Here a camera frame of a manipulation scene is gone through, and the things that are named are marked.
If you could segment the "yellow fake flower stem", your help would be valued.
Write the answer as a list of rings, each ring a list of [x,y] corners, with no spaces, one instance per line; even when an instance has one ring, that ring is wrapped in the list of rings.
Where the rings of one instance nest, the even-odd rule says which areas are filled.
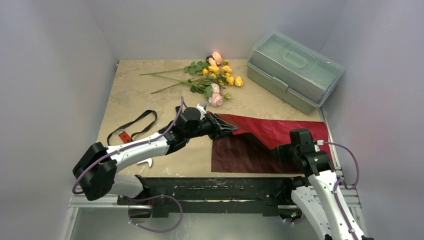
[[[187,80],[181,80],[164,75],[174,72],[183,72],[184,74],[189,74],[190,77]],[[221,91],[225,90],[227,87],[235,86],[241,88],[244,85],[241,76],[233,75],[233,69],[229,66],[227,60],[223,62],[223,66],[214,63],[212,60],[193,61],[182,68],[152,72],[149,73],[149,75],[176,82],[174,85],[154,91],[153,94],[163,92],[179,85],[184,85],[189,87],[191,93],[211,97],[214,94],[220,94]]]

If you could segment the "peach fake rose stem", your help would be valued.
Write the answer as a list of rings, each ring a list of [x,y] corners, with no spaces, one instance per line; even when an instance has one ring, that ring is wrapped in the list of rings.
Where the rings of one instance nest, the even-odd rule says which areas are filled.
[[[173,73],[178,71],[183,71],[184,73],[190,73],[192,75],[194,74],[208,74],[210,72],[210,68],[217,67],[222,64],[223,59],[219,52],[214,51],[209,56],[205,58],[205,60],[200,60],[198,62],[193,61],[191,64],[178,69],[172,69],[172,70],[164,70],[164,71],[156,71],[156,72],[150,72],[150,73],[142,73],[141,76],[147,76],[147,75],[158,75],[158,74],[166,74],[166,73]]]

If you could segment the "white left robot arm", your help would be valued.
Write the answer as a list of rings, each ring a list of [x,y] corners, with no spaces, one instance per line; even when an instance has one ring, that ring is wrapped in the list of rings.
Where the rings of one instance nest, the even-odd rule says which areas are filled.
[[[95,201],[111,193],[130,197],[138,205],[146,203],[149,191],[136,176],[119,172],[154,157],[167,156],[184,148],[191,139],[208,136],[218,141],[230,136],[238,127],[207,111],[205,103],[188,107],[184,102],[175,108],[175,118],[165,127],[141,140],[104,146],[93,143],[73,167],[76,179],[74,195]]]

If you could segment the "pink fake rose stem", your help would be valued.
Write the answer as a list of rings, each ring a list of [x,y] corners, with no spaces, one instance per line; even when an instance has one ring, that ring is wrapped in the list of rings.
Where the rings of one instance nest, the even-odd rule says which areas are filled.
[[[222,90],[223,87],[217,83],[210,83],[209,85],[192,84],[190,86],[190,91],[192,93],[203,95],[208,103],[213,107],[219,107],[223,104],[224,101],[227,101],[231,98],[231,93],[224,93]]]

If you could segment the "dark red wrapping paper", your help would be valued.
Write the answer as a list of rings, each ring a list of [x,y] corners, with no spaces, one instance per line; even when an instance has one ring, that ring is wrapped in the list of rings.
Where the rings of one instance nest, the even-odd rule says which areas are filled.
[[[213,141],[211,171],[214,173],[299,174],[296,165],[282,165],[272,151],[289,144],[291,130],[308,129],[314,140],[329,139],[325,123],[317,121],[260,119],[220,113],[238,130]]]

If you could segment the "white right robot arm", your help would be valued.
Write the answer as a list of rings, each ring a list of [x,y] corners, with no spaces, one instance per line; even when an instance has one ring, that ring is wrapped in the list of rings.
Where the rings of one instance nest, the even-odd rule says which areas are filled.
[[[336,174],[323,140],[314,140],[306,128],[289,132],[290,142],[274,149],[282,165],[296,165],[303,176],[283,181],[280,196],[294,203],[322,240],[368,240],[342,194],[345,184]]]

